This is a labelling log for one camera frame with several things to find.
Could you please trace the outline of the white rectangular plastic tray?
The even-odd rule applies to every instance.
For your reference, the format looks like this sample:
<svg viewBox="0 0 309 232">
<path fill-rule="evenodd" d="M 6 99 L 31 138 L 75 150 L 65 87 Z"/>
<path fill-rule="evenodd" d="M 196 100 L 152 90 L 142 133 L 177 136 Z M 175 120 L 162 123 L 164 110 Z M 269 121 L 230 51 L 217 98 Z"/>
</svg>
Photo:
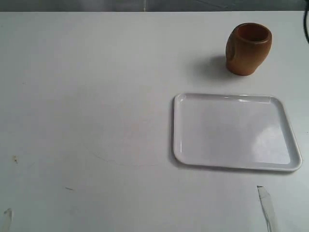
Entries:
<svg viewBox="0 0 309 232">
<path fill-rule="evenodd" d="M 184 165 L 294 172 L 302 157 L 273 96 L 182 93 L 173 100 L 173 153 Z"/>
</svg>

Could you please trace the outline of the wooden mortar cup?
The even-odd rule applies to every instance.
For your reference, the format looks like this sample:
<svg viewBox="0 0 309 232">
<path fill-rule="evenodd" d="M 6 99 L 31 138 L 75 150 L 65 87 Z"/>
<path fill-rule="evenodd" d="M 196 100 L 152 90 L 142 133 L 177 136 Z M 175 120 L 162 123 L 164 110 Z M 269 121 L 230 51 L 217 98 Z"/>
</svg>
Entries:
<svg viewBox="0 0 309 232">
<path fill-rule="evenodd" d="M 271 31 L 257 23 L 236 26 L 226 43 L 227 69 L 236 75 L 248 76 L 263 63 L 272 45 Z"/>
</svg>

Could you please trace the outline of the clear tape strip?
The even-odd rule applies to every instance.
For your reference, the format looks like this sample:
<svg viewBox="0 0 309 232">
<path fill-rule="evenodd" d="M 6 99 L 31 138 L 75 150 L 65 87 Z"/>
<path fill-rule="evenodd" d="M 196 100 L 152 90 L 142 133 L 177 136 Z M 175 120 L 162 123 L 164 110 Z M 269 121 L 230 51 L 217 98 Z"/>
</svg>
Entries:
<svg viewBox="0 0 309 232">
<path fill-rule="evenodd" d="M 271 196 L 263 186 L 257 186 L 260 204 L 267 224 L 268 232 L 278 232 L 278 222 L 272 204 Z"/>
</svg>

